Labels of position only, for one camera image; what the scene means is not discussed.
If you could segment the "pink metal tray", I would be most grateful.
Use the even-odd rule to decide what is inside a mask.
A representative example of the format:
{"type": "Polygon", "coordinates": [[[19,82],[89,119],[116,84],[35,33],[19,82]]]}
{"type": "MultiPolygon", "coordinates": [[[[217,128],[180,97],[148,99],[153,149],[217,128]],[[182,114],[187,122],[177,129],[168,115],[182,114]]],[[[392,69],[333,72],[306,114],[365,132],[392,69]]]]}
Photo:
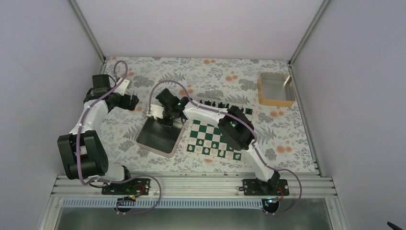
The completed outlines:
{"type": "Polygon", "coordinates": [[[179,146],[185,125],[175,120],[173,126],[163,126],[149,117],[136,137],[141,149],[166,158],[172,158],[179,146]]]}

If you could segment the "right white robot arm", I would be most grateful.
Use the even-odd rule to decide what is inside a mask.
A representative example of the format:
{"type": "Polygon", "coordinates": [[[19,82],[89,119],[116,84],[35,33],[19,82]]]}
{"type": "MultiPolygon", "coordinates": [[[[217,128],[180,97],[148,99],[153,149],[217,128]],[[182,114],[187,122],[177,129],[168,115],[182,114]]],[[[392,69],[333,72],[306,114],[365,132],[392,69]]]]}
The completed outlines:
{"type": "Polygon", "coordinates": [[[271,195],[278,189],[280,174],[265,162],[261,150],[257,147],[258,137],[254,126],[237,106],[217,108],[200,103],[189,96],[179,99],[168,89],[159,93],[156,99],[159,104],[149,104],[148,116],[167,126],[174,119],[199,120],[217,126],[221,136],[232,149],[247,155],[255,170],[260,191],[271,195]]]}

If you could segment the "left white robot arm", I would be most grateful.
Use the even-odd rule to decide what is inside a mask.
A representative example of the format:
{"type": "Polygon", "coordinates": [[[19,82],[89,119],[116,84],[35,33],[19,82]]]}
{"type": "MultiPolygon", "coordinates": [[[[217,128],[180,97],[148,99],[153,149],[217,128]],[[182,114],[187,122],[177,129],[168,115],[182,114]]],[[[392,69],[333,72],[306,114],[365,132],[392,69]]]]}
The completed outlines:
{"type": "Polygon", "coordinates": [[[104,118],[114,108],[133,111],[139,99],[125,93],[130,81],[114,80],[107,74],[92,76],[93,87],[83,100],[83,112],[66,135],[57,140],[64,171],[68,179],[89,179],[114,182],[119,193],[127,194],[133,189],[129,170],[120,164],[110,163],[98,136],[104,118]]]}

